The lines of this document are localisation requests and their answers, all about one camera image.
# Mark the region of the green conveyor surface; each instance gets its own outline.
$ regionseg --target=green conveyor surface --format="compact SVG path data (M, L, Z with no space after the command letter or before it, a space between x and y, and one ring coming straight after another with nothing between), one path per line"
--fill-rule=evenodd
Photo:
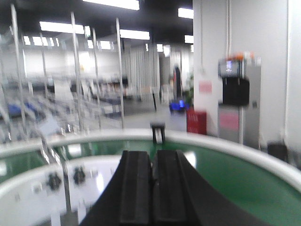
M29 152L0 158L0 184L20 173L45 165L37 152Z
M194 145L150 140L114 140L81 144L81 154L56 147L66 160L122 154L123 150L147 151L152 159L157 150L182 150L196 156L197 171L232 202L274 226L301 226L301 194L268 171L237 157Z

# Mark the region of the metal pole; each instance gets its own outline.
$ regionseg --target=metal pole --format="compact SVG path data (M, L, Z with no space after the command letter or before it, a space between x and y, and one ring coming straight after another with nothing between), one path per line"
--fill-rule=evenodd
M3 80L5 78L5 75L4 75L4 64L3 64L3 51L2 51L2 37L0 35L0 67L1 67L1 85L0 85L0 89L1 89L1 92L3 94L3 99L4 99L4 103L5 103L5 110L6 112L8 113L8 101L7 101L7 98L6 98L6 94L5 94L5 88L4 88L4 85L3 85ZM8 114L8 121L6 122L6 125L7 125L7 128L8 128L8 138L9 140L11 141L11 126L10 126L10 117L9 117L9 114Z
M100 104L100 88L99 88L99 74L98 74L98 62L97 62L97 43L96 43L96 33L95 28L92 29L93 32L93 47L94 47L94 59L95 59L95 73L97 80L97 103ZM101 128L100 116L99 116L99 128Z
M121 61L121 44L120 44L120 25L119 19L116 18L117 43L119 52L119 73L120 73L120 104L121 104L121 127L124 128L124 103L123 103L123 83L122 83L122 61Z
M3 64L3 51L2 51L2 37L0 35L0 67L1 67L1 81L4 78L4 64Z
M75 18L74 12L71 12L71 23L73 28L73 52L74 52L74 62L75 62L75 75L76 75L76 93L77 93L77 109L79 115L79 130L82 131L84 128L82 116L81 116L81 81L79 72L79 51L78 51L78 41L75 33Z
M24 105L24 96L23 96L23 88L22 88L22 78L20 72L20 53L19 53L19 38L18 38L18 24L17 24L17 15L16 9L13 4L11 4L11 17L13 22L13 32L14 32L14 40L16 47L16 65L17 65L17 76L19 79L19 91L20 91L20 102L21 102L21 116L22 116L22 126L25 136L27 136L26 131L26 116L25 116L25 105Z
M47 88L47 72L46 72L46 63L45 63L45 50L44 50L44 42L43 42L43 35L40 32L41 42L42 42L42 60L43 60L43 71L44 71L44 88L45 88L45 96L48 97L48 88Z

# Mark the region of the black water dispenser panel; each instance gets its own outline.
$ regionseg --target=black water dispenser panel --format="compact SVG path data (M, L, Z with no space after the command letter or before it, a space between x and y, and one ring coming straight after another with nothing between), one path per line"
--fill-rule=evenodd
M250 82L242 78L224 78L222 80L222 103L225 105L249 105Z

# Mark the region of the white curtain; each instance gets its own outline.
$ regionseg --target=white curtain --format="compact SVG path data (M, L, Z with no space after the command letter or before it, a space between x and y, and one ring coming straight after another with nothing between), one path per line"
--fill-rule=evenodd
M149 45L132 48L123 55L123 71L128 77L129 89L142 100L150 100L151 89L159 88L159 57L157 49Z

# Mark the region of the pink label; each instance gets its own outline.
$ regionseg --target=pink label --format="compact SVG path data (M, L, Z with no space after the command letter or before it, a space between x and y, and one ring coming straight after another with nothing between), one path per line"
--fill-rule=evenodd
M211 81L200 81L198 85L200 93L212 93L212 82Z
M230 130L239 129L238 113L220 113L220 127Z

